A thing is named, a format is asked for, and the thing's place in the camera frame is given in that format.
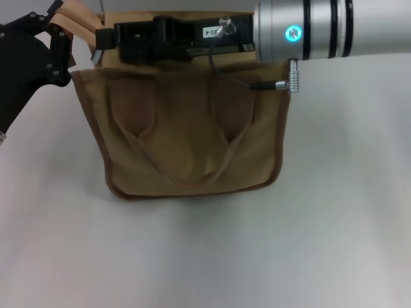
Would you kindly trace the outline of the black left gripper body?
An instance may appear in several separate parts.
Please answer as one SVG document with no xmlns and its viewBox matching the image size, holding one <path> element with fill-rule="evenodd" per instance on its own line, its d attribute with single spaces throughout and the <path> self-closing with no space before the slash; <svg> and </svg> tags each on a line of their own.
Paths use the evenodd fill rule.
<svg viewBox="0 0 411 308">
<path fill-rule="evenodd" d="M 20 31 L 1 32 L 1 131 L 6 133 L 34 93 L 48 84 L 48 48 Z"/>
</svg>

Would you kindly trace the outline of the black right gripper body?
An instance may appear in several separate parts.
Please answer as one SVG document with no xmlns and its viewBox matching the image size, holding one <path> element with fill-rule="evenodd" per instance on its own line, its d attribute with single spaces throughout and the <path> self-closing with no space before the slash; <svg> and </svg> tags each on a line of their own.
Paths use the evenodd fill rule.
<svg viewBox="0 0 411 308">
<path fill-rule="evenodd" d="M 253 16 L 229 18 L 227 32 L 218 37 L 221 18 L 187 20 L 167 15 L 150 21 L 114 25 L 114 43 L 120 60 L 127 64 L 159 60 L 189 62 L 209 54 L 242 53 L 255 50 Z"/>
</svg>

